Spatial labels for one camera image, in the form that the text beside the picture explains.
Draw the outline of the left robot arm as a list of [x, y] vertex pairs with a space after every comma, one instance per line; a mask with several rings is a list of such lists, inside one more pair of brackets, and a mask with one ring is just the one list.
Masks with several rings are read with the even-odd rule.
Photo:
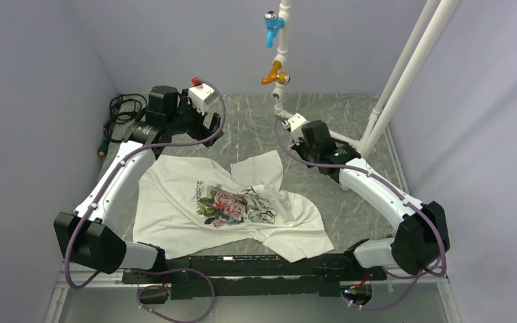
[[61, 212], [54, 221], [65, 266], [74, 263], [107, 274], [140, 268], [140, 274], [151, 283], [165, 277], [163, 249], [128, 242], [114, 232], [114, 227], [140, 178], [163, 149], [173, 145], [173, 136], [188, 134], [193, 145], [207, 147], [222, 136], [225, 106], [220, 113], [213, 113], [209, 125], [205, 124], [215, 100], [224, 101], [215, 87], [199, 80], [182, 91], [162, 85], [152, 88], [147, 107], [126, 129], [116, 157], [93, 191], [74, 211]]

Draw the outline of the white pvc pipe frame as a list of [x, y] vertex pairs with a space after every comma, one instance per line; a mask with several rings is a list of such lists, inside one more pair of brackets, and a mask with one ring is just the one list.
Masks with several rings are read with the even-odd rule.
[[361, 135], [347, 143], [368, 155], [392, 116], [392, 103], [408, 87], [456, 7], [455, 1], [281, 1], [285, 20], [274, 42], [274, 61], [291, 75], [273, 82], [276, 116], [293, 85], [299, 92], [377, 94]]

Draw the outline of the aluminium rail frame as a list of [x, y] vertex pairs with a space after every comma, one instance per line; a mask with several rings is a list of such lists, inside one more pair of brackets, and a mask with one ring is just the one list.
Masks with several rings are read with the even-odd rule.
[[188, 283], [194, 273], [208, 283], [240, 277], [244, 280], [286, 276], [318, 276], [327, 283], [358, 279], [357, 285], [341, 290], [341, 297], [359, 310], [369, 310], [369, 297], [361, 288], [369, 280], [383, 281], [389, 268], [403, 271], [403, 278], [416, 285], [420, 277], [446, 274], [446, 253], [450, 240], [445, 211], [436, 202], [424, 204], [400, 191], [381, 177], [352, 147], [331, 137], [325, 123], [316, 120], [289, 127], [293, 136], [287, 154], [294, 160], [318, 168], [322, 174], [353, 190], [377, 209], [396, 233], [391, 239], [361, 240], [343, 254], [316, 256], [290, 262], [274, 256], [196, 256], [169, 260], [163, 248], [124, 241], [108, 223], [108, 202], [118, 199], [125, 181], [132, 175], [143, 147], [130, 150], [116, 162], [85, 205], [72, 213], [59, 213], [54, 229], [64, 258], [64, 269], [76, 263], [91, 268], [95, 275], [123, 272], [126, 284], [142, 289], [161, 289], [164, 278]]

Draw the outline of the white printed t-shirt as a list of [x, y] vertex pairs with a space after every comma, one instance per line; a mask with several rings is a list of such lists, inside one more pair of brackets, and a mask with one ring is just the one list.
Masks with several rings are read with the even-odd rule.
[[252, 239], [289, 262], [333, 250], [315, 204], [281, 189], [277, 151], [221, 167], [206, 157], [163, 155], [139, 181], [135, 242], [180, 258]]

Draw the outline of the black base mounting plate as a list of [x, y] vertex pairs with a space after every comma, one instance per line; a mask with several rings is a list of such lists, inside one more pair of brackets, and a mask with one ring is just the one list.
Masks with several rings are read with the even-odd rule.
[[385, 281], [380, 267], [362, 268], [352, 256], [323, 254], [288, 262], [274, 255], [187, 256], [167, 260], [168, 274], [123, 273], [125, 285], [165, 285], [172, 300], [217, 296], [314, 294], [338, 297], [347, 284]]

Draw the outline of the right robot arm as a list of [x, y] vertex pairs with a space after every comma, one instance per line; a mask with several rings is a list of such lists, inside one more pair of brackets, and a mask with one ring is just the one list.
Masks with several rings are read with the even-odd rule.
[[323, 121], [307, 121], [296, 114], [286, 127], [298, 161], [354, 191], [394, 230], [390, 238], [362, 240], [346, 251], [348, 277], [360, 279], [370, 268], [388, 266], [400, 268], [411, 278], [445, 274], [450, 240], [441, 205], [424, 203], [379, 175], [356, 149], [333, 138]]

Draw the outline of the orange faucet tap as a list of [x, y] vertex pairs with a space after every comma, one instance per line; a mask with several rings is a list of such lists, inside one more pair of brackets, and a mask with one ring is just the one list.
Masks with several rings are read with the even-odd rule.
[[282, 71], [282, 67], [283, 64], [280, 61], [274, 61], [267, 76], [261, 79], [261, 84], [267, 85], [275, 82], [280, 85], [287, 85], [291, 80], [291, 75], [288, 72]]

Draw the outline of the blue faucet tap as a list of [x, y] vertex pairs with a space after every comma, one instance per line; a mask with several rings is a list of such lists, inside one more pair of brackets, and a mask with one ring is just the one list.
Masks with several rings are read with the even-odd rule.
[[264, 14], [264, 23], [267, 28], [265, 46], [267, 48], [272, 48], [274, 39], [277, 37], [279, 31], [285, 26], [285, 20], [282, 17], [279, 17], [276, 12], [267, 11]]

